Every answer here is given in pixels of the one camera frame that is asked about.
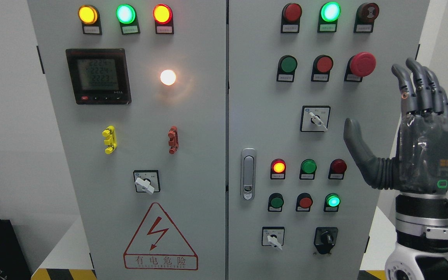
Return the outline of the gray robotic hand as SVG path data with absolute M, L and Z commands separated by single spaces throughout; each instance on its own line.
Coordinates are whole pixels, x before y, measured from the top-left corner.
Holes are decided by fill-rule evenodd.
M 394 158 L 376 157 L 355 119 L 346 119 L 344 141 L 365 182 L 404 193 L 448 191 L 448 98 L 436 74 L 413 58 L 394 64 L 401 93 L 401 124 Z

